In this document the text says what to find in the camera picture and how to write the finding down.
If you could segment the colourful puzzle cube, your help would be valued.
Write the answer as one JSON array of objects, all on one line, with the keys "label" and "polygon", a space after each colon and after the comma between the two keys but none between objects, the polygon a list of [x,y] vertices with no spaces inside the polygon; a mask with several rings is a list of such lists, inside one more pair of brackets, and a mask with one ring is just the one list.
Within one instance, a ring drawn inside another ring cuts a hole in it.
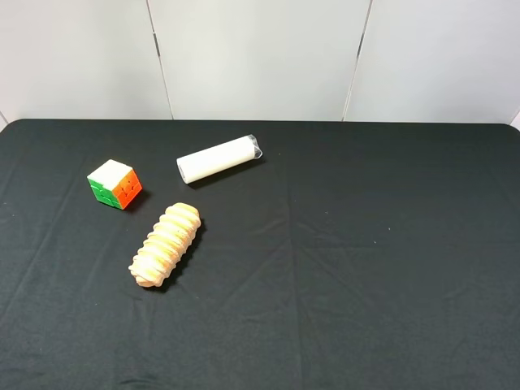
[{"label": "colourful puzzle cube", "polygon": [[125,210],[141,192],[142,185],[132,167],[109,159],[87,176],[95,198]]}]

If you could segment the white cylindrical tube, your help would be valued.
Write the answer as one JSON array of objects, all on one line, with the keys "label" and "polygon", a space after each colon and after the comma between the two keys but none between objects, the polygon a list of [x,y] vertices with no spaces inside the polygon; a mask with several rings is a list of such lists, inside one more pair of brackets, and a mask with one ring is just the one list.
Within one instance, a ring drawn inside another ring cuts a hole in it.
[{"label": "white cylindrical tube", "polygon": [[182,180],[191,184],[213,174],[262,157],[253,134],[176,159]]}]

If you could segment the twisted bread roll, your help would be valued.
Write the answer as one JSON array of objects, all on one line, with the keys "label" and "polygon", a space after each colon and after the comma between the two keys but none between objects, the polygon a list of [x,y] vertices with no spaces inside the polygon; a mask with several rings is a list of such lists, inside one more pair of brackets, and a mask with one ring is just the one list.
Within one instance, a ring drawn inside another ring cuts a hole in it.
[{"label": "twisted bread roll", "polygon": [[128,267],[142,288],[161,287],[187,252],[202,225],[195,207],[178,202],[166,208]]}]

